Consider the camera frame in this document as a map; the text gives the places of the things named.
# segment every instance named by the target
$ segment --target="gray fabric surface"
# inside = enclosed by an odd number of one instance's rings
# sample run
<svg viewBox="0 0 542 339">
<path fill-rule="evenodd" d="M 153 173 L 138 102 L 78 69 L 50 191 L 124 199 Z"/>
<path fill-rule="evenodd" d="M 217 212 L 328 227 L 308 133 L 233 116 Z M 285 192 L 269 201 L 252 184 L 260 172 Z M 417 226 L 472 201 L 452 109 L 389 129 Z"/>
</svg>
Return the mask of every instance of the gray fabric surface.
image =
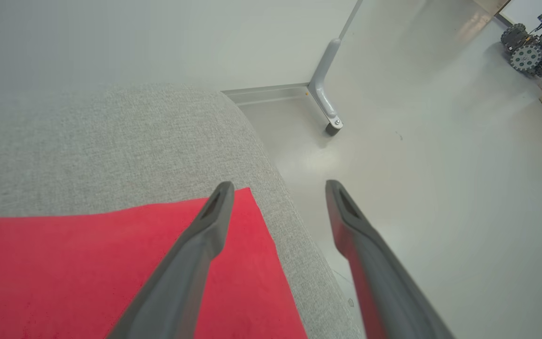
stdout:
<svg viewBox="0 0 542 339">
<path fill-rule="evenodd" d="M 361 337 L 282 178 L 223 94 L 148 85 L 0 99 L 0 216 L 176 202 L 224 180 L 251 187 L 308 336 Z"/>
</svg>

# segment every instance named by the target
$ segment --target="gray wall mount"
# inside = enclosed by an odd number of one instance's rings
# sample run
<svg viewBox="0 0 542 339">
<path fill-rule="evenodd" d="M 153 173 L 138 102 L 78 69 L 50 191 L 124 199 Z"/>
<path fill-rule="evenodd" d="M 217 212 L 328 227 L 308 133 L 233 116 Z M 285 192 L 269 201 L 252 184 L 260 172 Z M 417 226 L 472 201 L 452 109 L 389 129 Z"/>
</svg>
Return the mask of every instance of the gray wall mount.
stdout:
<svg viewBox="0 0 542 339">
<path fill-rule="evenodd" d="M 315 99 L 329 122 L 325 127 L 325 131 L 331 136 L 336 135 L 344 125 L 342 124 L 342 120 L 338 118 L 336 108 L 334 105 L 332 105 L 331 101 L 329 101 L 329 98 L 327 98 L 327 91 L 325 91 L 325 76 L 327 75 L 327 71 L 329 71 L 329 67 L 331 66 L 334 57 L 338 52 L 342 39 L 344 39 L 344 36 L 346 35 L 346 31 L 351 25 L 355 14 L 357 11 L 359 11 L 359 7 L 361 7 L 362 2 L 363 0 L 357 0 L 355 7 L 351 11 L 351 15 L 346 21 L 346 24 L 344 24 L 344 28 L 342 28 L 342 32 L 340 32 L 340 37 L 338 37 L 338 39 L 331 40 L 327 45 L 327 48 L 321 57 L 321 61 L 319 62 L 319 65 L 317 66 L 317 69 L 312 75 L 312 79 L 307 86 L 311 96 Z"/>
</svg>

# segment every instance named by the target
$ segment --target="red cloth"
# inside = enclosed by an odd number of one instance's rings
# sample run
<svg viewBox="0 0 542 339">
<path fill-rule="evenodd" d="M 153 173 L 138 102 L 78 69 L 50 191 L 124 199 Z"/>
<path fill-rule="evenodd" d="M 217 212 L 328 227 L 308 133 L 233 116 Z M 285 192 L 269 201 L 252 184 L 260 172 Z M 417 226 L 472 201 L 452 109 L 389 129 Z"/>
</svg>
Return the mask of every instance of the red cloth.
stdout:
<svg viewBox="0 0 542 339">
<path fill-rule="evenodd" d="M 103 338 L 206 199 L 107 214 L 0 218 L 0 338 Z M 305 338 L 245 188 L 211 263 L 194 337 Z"/>
</svg>

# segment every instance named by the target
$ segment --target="gray floor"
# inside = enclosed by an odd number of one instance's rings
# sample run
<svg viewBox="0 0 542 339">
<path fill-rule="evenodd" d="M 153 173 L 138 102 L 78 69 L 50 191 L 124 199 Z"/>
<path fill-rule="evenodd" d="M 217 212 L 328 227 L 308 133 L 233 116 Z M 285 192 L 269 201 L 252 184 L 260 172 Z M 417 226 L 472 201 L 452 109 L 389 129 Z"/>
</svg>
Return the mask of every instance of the gray floor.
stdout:
<svg viewBox="0 0 542 339">
<path fill-rule="evenodd" d="M 456 337 L 542 338 L 542 90 L 503 59 L 489 21 L 467 0 L 364 1 L 327 78 L 336 137 L 304 88 L 240 103 L 356 314 L 329 178 Z"/>
</svg>

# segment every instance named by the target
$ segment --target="wall baseboard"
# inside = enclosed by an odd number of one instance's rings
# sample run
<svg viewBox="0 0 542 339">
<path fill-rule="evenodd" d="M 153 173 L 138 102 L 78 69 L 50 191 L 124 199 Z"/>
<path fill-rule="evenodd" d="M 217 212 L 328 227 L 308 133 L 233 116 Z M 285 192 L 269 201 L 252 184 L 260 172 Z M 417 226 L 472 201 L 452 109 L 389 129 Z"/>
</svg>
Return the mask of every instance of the wall baseboard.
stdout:
<svg viewBox="0 0 542 339">
<path fill-rule="evenodd" d="M 507 27 L 511 27 L 514 25 L 514 22 L 509 17 L 501 13 L 495 14 L 495 17 L 497 18 L 497 20 L 503 22 L 503 24 L 505 24 Z"/>
<path fill-rule="evenodd" d="M 307 83 L 285 84 L 259 88 L 223 90 L 222 92 L 236 105 L 241 106 L 303 97 L 308 92 L 307 85 Z"/>
</svg>

